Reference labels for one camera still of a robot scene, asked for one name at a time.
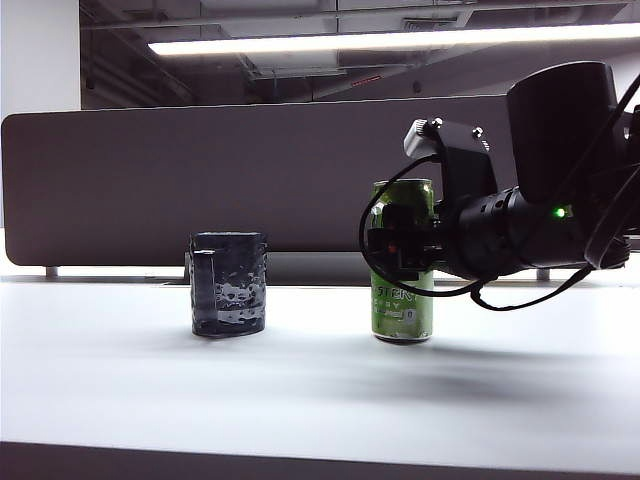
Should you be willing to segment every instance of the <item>dark glass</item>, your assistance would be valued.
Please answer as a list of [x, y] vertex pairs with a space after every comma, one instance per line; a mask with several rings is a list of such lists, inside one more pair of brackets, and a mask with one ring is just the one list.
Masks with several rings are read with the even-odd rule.
[[193, 333], [223, 338], [264, 329], [266, 235], [195, 233], [189, 259]]

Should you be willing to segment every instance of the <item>black cup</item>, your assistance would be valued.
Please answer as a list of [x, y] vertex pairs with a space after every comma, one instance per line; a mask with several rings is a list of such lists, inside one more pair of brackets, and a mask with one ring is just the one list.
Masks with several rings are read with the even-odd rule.
[[189, 260], [193, 333], [224, 338], [264, 329], [265, 234], [195, 233]]

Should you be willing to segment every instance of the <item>white table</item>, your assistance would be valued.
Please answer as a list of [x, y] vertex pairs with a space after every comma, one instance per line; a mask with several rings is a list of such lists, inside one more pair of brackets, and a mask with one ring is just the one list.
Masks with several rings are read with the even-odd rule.
[[2, 441], [637, 475], [638, 293], [438, 300], [434, 337], [395, 346], [366, 288], [270, 287], [264, 332], [210, 341], [188, 287], [5, 281]]

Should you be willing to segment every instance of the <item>fluorescent light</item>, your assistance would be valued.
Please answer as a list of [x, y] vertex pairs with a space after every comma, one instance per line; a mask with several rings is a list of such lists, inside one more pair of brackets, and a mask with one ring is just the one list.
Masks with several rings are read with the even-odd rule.
[[327, 50], [401, 50], [466, 44], [505, 44], [559, 40], [605, 40], [640, 37], [640, 23], [564, 27], [496, 28], [442, 32], [363, 33], [300, 37], [239, 38], [151, 43], [158, 55], [314, 52]]

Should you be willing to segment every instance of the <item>green can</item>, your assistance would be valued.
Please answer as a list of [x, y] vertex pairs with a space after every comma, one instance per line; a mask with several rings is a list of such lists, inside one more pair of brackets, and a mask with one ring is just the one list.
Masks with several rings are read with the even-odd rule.
[[[387, 182], [373, 184], [375, 195]], [[413, 207], [416, 225], [426, 225], [434, 216], [433, 189], [428, 179], [401, 179], [395, 182], [371, 210], [374, 227], [384, 227], [382, 209], [388, 204]], [[433, 289], [433, 273], [422, 272], [403, 283]], [[380, 340], [393, 343], [424, 342], [433, 332], [433, 299], [407, 292], [371, 272], [371, 327]]]

